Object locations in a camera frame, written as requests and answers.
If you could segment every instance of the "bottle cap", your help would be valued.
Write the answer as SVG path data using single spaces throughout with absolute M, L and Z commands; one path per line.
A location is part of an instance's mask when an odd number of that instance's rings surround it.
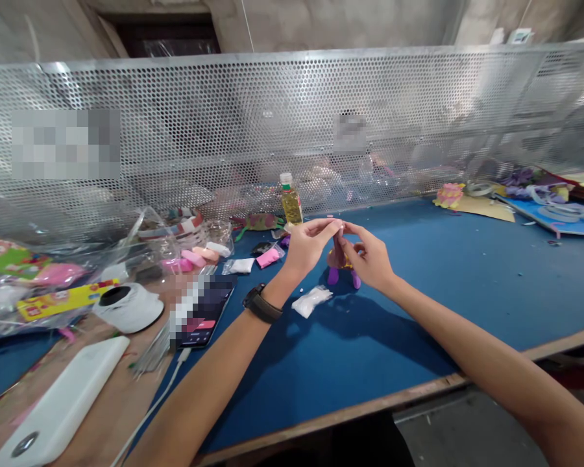
M 290 172 L 284 172 L 279 176 L 282 185 L 290 185 L 292 183 L 292 174 Z

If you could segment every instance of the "yellow label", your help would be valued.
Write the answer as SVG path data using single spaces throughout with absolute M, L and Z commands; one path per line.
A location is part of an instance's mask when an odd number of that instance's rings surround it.
M 26 321 L 35 321 L 92 305 L 108 290 L 119 285 L 118 279 L 83 285 L 18 302 L 18 311 Z

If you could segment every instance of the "wrist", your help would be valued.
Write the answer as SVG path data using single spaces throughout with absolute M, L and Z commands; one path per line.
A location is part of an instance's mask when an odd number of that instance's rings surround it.
M 304 278 L 304 274 L 291 268 L 286 268 L 284 265 L 276 276 L 264 287 L 262 298 L 272 306 L 281 309 Z
M 398 277 L 392 272 L 385 277 L 383 284 L 378 290 L 386 297 L 393 298 L 393 296 L 397 295 L 402 290 L 405 284 L 406 282 L 404 279 Z

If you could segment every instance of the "perforated metal panel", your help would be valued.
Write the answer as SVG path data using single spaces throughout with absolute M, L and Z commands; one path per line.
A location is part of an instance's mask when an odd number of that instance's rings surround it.
M 10 113 L 31 108 L 120 109 L 121 178 L 12 180 Z M 284 171 L 324 213 L 515 163 L 584 170 L 584 44 L 0 66 L 0 235 L 15 239 L 117 237 L 143 204 L 280 211 Z

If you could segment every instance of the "watch strap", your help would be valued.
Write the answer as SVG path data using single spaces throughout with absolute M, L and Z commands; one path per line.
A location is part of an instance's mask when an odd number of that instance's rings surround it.
M 254 315 L 262 321 L 272 324 L 277 321 L 283 312 L 279 308 L 275 308 L 269 302 L 264 300 L 260 293 L 256 293 L 252 300 L 247 304 Z

